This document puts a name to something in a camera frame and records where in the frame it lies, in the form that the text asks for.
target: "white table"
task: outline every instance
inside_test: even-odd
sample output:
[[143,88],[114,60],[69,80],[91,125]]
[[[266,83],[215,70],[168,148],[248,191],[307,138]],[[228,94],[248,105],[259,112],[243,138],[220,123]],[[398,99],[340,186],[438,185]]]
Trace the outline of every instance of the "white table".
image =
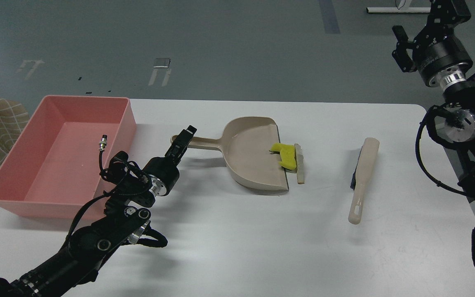
[[[66,296],[475,296],[465,197],[437,188],[415,161],[424,109],[415,105],[132,100],[130,158],[162,156],[188,125],[217,138],[230,120],[268,116],[283,143],[299,143],[307,179],[264,195],[232,180],[217,151],[190,149],[181,178],[151,208],[166,248],[126,246],[94,283]],[[347,220],[351,175],[366,137],[381,142],[359,225]],[[426,166],[457,178],[439,145]],[[0,277],[12,281],[57,252],[70,222],[0,209]]]

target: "pink plastic bin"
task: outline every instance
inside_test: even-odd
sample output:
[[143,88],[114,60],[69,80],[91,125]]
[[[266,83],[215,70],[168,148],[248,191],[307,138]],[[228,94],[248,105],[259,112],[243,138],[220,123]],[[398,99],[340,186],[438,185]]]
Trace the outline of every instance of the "pink plastic bin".
[[[0,167],[0,207],[25,217],[73,218],[114,186],[99,175],[102,134],[107,167],[118,151],[129,151],[136,127],[128,98],[46,96]],[[84,218],[102,218],[105,200]]]

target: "yellow sponge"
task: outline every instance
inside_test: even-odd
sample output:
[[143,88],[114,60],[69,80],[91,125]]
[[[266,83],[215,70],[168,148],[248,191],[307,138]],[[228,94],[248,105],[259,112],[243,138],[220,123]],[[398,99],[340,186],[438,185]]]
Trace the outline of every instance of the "yellow sponge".
[[289,170],[296,169],[296,151],[294,145],[275,143],[272,145],[271,152],[279,152],[281,156],[281,162],[279,164],[281,167],[287,168]]

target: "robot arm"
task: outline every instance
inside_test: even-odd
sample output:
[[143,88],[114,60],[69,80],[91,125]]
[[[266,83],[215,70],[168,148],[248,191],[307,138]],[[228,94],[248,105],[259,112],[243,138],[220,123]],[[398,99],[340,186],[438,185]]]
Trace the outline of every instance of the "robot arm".
[[[183,130],[164,157],[152,158],[143,169],[128,162],[126,152],[117,153],[100,173],[104,180],[117,186],[80,209],[66,241],[54,256],[11,283],[0,278],[0,297],[58,297],[76,285],[95,281],[98,270],[121,245],[166,246],[166,237],[150,227],[149,208],[156,196],[167,195],[179,179],[177,164],[195,132],[192,126]],[[101,152],[106,138],[102,138]],[[106,197],[106,216],[73,233],[87,208]],[[142,235],[153,239],[141,238]]]
[[[462,43],[454,36],[454,28],[470,19],[464,0],[431,0],[428,21],[413,41],[409,41],[402,26],[394,26],[397,38],[392,56],[403,72],[419,71],[428,87],[441,87],[445,103],[428,109],[421,122],[415,143],[416,157],[424,173],[437,186],[475,200],[475,74],[465,73],[473,65]],[[444,131],[435,126],[443,118]],[[419,141],[424,127],[430,138],[443,147],[457,152],[463,174],[456,190],[432,177],[422,164]],[[475,266],[475,228],[472,234],[472,254]]]

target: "dustpan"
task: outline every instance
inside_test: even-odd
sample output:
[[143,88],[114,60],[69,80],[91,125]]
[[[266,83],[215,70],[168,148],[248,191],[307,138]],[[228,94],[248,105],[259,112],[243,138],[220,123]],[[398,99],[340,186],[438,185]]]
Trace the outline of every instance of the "dustpan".
[[222,152],[232,178],[247,188],[288,190],[280,155],[269,151],[279,142],[277,125],[271,118],[240,117],[226,124],[219,139],[193,137],[188,147]]

